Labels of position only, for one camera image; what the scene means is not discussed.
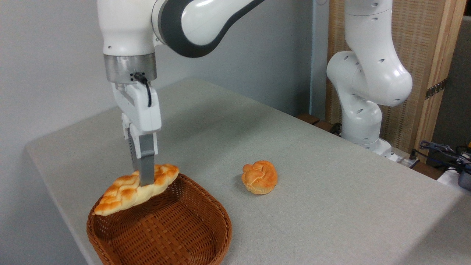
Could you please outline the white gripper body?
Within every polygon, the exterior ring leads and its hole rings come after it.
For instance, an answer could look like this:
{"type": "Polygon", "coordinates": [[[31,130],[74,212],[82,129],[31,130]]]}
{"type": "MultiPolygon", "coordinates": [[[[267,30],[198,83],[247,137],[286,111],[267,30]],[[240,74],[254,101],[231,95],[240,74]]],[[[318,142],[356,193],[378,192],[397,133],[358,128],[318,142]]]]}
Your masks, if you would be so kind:
{"type": "Polygon", "coordinates": [[[131,123],[142,133],[159,131],[162,127],[158,94],[151,86],[112,83],[114,98],[131,123]]]}

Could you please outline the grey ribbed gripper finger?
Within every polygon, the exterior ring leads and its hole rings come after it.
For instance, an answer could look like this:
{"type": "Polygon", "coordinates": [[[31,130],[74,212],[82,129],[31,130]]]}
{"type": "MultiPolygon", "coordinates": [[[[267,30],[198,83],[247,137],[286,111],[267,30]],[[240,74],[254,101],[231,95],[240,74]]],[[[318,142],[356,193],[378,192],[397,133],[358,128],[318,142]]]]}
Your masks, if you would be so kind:
{"type": "Polygon", "coordinates": [[[131,135],[131,121],[128,119],[128,116],[125,113],[121,114],[121,120],[123,126],[123,134],[125,139],[128,141],[128,146],[130,148],[133,171],[137,171],[139,169],[139,164],[136,155],[136,149],[134,146],[134,141],[131,135]]]}
{"type": "Polygon", "coordinates": [[[156,132],[141,134],[136,126],[131,124],[131,135],[139,164],[140,186],[153,184],[155,173],[154,156],[158,153],[156,132]]]}

